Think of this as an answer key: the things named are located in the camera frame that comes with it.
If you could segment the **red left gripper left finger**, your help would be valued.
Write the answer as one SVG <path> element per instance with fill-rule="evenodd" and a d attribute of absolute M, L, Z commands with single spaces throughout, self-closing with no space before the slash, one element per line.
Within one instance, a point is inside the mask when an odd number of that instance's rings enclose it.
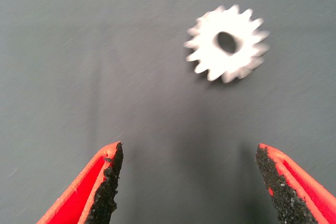
<path fill-rule="evenodd" d="M 38 223 L 109 223 L 123 162 L 121 142 L 101 148 Z"/>

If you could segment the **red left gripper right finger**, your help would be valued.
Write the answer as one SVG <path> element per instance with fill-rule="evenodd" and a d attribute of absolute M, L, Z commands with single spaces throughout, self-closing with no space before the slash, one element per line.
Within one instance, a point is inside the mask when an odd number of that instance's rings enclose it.
<path fill-rule="evenodd" d="M 335 223 L 335 197 L 289 156 L 259 144 L 256 163 L 281 223 Z"/>

